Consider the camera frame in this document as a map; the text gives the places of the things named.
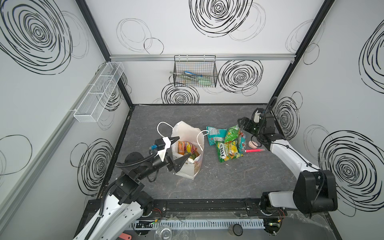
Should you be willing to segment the white printed paper bag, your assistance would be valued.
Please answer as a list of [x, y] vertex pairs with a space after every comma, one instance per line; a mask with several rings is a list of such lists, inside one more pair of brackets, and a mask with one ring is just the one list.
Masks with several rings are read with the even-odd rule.
[[194, 128], [183, 121], [178, 122], [171, 128], [171, 136], [180, 138], [171, 146], [174, 159], [189, 155], [189, 158], [176, 175], [194, 180], [202, 167], [205, 136], [208, 135], [208, 131]]

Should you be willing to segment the yellow snack packet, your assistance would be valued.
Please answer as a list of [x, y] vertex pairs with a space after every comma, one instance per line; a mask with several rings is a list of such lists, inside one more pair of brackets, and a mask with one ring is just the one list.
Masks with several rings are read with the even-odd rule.
[[181, 155], [191, 154], [190, 159], [192, 160], [200, 156], [197, 147], [187, 141], [178, 142], [178, 153]]

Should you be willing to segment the green snack packet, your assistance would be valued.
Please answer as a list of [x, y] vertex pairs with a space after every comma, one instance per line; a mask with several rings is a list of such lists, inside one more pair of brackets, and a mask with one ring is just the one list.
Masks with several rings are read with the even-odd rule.
[[225, 136], [225, 143], [230, 143], [234, 140], [236, 140], [240, 135], [240, 128], [239, 125], [235, 125], [233, 127], [228, 128], [226, 136]]

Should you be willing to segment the teal snack packet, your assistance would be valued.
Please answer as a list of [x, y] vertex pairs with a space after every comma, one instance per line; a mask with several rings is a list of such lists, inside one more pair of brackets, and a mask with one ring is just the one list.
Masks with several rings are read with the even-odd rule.
[[207, 126], [208, 131], [208, 142], [210, 146], [215, 145], [216, 142], [223, 142], [225, 140], [227, 129], [217, 129], [214, 127]]

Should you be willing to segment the Fox's fruit candy packet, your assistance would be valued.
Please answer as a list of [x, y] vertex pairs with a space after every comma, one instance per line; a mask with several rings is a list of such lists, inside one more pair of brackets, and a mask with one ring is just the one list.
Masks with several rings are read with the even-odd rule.
[[216, 150], [220, 163], [238, 159], [243, 156], [243, 153], [241, 153], [238, 148], [238, 141], [228, 143], [216, 142]]

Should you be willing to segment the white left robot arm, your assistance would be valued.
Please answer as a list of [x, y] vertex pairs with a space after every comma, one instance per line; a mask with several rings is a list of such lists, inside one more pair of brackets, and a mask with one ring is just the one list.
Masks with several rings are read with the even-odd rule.
[[115, 167], [122, 169], [122, 174], [107, 187], [99, 210], [74, 238], [115, 240], [137, 219], [150, 215], [154, 199], [144, 192], [141, 180], [163, 167], [175, 173], [181, 170], [189, 155], [173, 158], [171, 146], [179, 139], [157, 139], [150, 147], [149, 156], [133, 152], [123, 163], [116, 163]]

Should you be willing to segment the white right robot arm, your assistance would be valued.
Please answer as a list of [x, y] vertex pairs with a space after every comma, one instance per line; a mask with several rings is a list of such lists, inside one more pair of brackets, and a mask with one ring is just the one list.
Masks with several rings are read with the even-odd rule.
[[272, 113], [276, 102], [277, 98], [273, 97], [266, 108], [255, 109], [251, 118], [238, 119], [240, 129], [277, 156], [297, 179], [293, 191], [264, 192], [259, 203], [261, 212], [271, 216], [283, 209], [298, 210], [304, 215], [336, 211], [336, 177], [331, 171], [310, 163], [290, 145]]

